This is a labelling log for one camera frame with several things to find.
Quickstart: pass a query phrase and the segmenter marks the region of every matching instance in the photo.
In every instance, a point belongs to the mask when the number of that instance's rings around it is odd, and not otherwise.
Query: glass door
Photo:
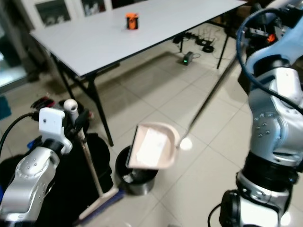
[[[81,2],[84,9],[84,15],[86,17],[106,10],[103,0],[81,0]]]
[[[27,75],[9,36],[5,33],[3,23],[0,19],[0,88],[24,79]]]
[[[71,19],[64,0],[51,0],[36,4],[40,18],[45,26],[59,24]]]

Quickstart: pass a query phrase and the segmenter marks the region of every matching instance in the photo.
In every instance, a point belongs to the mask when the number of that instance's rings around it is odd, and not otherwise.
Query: trash can
[[[116,159],[116,174],[125,190],[133,195],[146,195],[155,184],[157,170],[130,169],[126,160],[130,146],[124,148]]]

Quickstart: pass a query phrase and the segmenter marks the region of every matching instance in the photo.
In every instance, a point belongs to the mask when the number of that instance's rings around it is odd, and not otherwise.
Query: broom handle
[[[72,123],[75,124],[76,119],[79,117],[78,103],[76,102],[76,100],[67,99],[64,102],[63,107],[64,107],[65,111],[67,111],[69,113]],[[102,188],[101,188],[100,183],[99,183],[98,175],[97,175],[96,170],[94,168],[94,163],[93,163],[93,160],[91,158],[91,154],[90,154],[90,151],[89,151],[89,147],[87,145],[87,140],[85,139],[83,129],[81,129],[81,131],[78,133],[78,137],[80,139],[80,143],[81,143],[82,149],[84,151],[84,156],[85,156],[87,164],[89,166],[91,176],[93,177],[98,195],[99,195],[99,197],[101,197],[103,195],[103,191],[102,191]]]
[[[85,155],[87,164],[89,166],[90,173],[91,173],[91,175],[93,177],[96,189],[98,191],[98,195],[99,195],[99,197],[102,197],[103,191],[102,191],[102,188],[100,186],[99,178],[98,178],[98,175],[96,173],[96,169],[94,167],[93,160],[91,158],[91,154],[90,154],[89,147],[88,147],[86,139],[85,139],[85,135],[84,135],[83,129],[81,129],[81,131],[79,132],[78,136],[80,138],[81,146],[82,146],[82,149],[84,151],[84,155]]]

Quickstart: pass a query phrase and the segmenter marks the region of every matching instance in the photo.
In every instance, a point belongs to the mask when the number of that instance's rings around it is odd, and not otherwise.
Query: broom
[[[72,123],[76,124],[76,120],[79,117],[77,102],[73,99],[68,99],[64,102],[63,107],[70,114]],[[78,137],[80,139],[80,143],[81,143],[82,149],[84,151],[85,158],[88,163],[91,175],[93,177],[99,198],[79,215],[78,220],[74,223],[75,225],[78,225],[82,222],[88,222],[94,216],[103,212],[107,207],[114,204],[118,200],[122,199],[125,194],[125,192],[123,190],[119,190],[115,187],[110,189],[108,192],[103,193],[102,188],[99,183],[98,175],[94,168],[94,164],[93,164],[93,161],[91,158],[91,154],[89,151],[87,141],[85,139],[83,129],[80,130]]]

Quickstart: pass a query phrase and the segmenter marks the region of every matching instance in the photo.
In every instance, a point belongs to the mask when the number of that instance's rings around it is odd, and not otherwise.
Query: black power adapter
[[[191,61],[193,60],[193,57],[194,57],[194,53],[192,53],[191,51],[189,51],[183,57],[183,64],[184,65],[189,65],[191,63]]]

